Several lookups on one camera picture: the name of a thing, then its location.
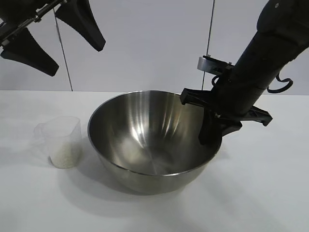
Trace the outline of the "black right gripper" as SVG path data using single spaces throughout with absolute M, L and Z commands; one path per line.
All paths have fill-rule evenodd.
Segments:
M 225 70 L 212 79 L 211 90 L 184 88 L 180 101 L 204 108 L 198 139 L 201 145 L 213 145 L 219 135 L 226 136 L 242 128 L 240 121 L 255 121 L 267 126 L 272 121 L 269 112 L 254 106 L 261 96 L 254 80 L 240 82 L 233 80 L 232 70 Z M 219 115 L 218 126 L 213 115 Z

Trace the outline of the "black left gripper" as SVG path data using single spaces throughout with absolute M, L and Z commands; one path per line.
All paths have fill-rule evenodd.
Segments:
M 55 76 L 59 65 L 40 47 L 26 27 L 33 22 L 40 22 L 58 5 L 61 6 L 56 10 L 56 18 L 72 27 L 95 50 L 102 51 L 106 40 L 88 0 L 2 0 L 0 45 L 3 51 L 0 56 Z

